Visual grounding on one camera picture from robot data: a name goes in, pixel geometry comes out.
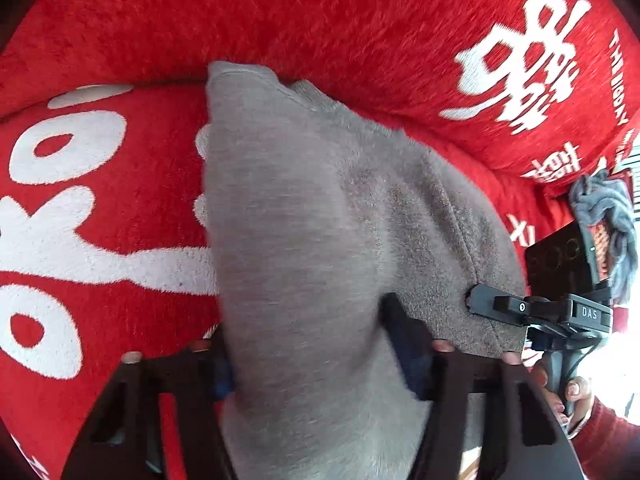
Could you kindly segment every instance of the red cushion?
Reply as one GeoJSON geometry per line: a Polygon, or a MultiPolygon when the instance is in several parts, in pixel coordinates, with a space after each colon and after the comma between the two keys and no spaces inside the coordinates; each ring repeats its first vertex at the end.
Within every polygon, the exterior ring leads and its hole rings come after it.
{"type": "Polygon", "coordinates": [[[218,321],[194,213],[215,59],[307,78],[433,146],[520,256],[570,221],[554,197],[638,132],[640,46],[609,0],[38,0],[0,56],[0,416],[42,478],[123,352],[174,352],[218,321]],[[47,108],[103,83],[138,88],[47,108]]]}

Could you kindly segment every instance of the gray cloth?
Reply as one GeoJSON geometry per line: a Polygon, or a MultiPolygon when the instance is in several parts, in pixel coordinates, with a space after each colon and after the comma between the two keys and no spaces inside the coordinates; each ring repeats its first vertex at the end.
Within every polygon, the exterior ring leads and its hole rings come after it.
{"type": "Polygon", "coordinates": [[[479,282],[523,293],[506,229],[433,150],[308,82],[217,62],[207,96],[209,235],[237,380],[223,435],[239,479],[404,480],[429,405],[404,387],[378,298],[397,292],[465,352],[521,351],[524,329],[464,303],[479,282]]]}
{"type": "Polygon", "coordinates": [[[581,225],[594,226],[604,219],[609,233],[609,286],[612,297],[625,304],[638,271],[634,208],[626,184],[619,179],[607,180],[608,176],[607,170],[581,176],[569,192],[569,203],[581,225]]]}

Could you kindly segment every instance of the finger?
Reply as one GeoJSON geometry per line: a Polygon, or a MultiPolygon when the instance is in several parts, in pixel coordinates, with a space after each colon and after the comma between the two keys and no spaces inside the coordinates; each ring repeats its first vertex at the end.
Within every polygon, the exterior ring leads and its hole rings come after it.
{"type": "Polygon", "coordinates": [[[508,365],[522,364],[522,359],[520,358],[520,354],[516,354],[516,352],[504,352],[502,354],[502,360],[508,365]]]}
{"type": "Polygon", "coordinates": [[[545,396],[546,403],[555,413],[564,412],[564,404],[562,403],[562,400],[560,400],[560,397],[545,389],[542,390],[542,394],[545,396]]]}
{"type": "Polygon", "coordinates": [[[594,397],[589,396],[587,399],[580,399],[575,401],[575,411],[571,417],[571,427],[574,428],[584,419],[585,416],[593,407],[594,397]]]}
{"type": "Polygon", "coordinates": [[[575,377],[567,383],[564,394],[571,402],[587,399],[591,396],[591,381],[584,377],[575,377]]]}
{"type": "Polygon", "coordinates": [[[456,348],[446,339],[434,339],[431,346],[436,352],[453,352],[456,348]]]}
{"type": "Polygon", "coordinates": [[[548,382],[548,375],[546,374],[545,367],[542,365],[542,361],[536,361],[531,369],[531,378],[533,381],[544,388],[548,382]]]}

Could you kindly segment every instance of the blue cloth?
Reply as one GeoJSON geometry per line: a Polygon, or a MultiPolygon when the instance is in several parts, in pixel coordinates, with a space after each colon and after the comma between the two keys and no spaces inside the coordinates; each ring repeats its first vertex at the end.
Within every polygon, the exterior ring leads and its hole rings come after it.
{"type": "Polygon", "coordinates": [[[607,170],[581,176],[569,192],[569,203],[583,226],[593,226],[604,219],[609,232],[609,285],[612,297],[625,304],[638,270],[634,209],[625,183],[607,180],[608,176],[607,170]]]}

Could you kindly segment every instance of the sleeve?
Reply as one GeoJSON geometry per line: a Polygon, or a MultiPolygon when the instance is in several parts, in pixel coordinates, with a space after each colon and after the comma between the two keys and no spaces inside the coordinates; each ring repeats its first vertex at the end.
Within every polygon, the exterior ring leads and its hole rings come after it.
{"type": "Polygon", "coordinates": [[[639,439],[640,426],[617,416],[596,398],[590,420],[572,443],[590,480],[613,480],[626,462],[631,466],[629,452],[639,439]]]}

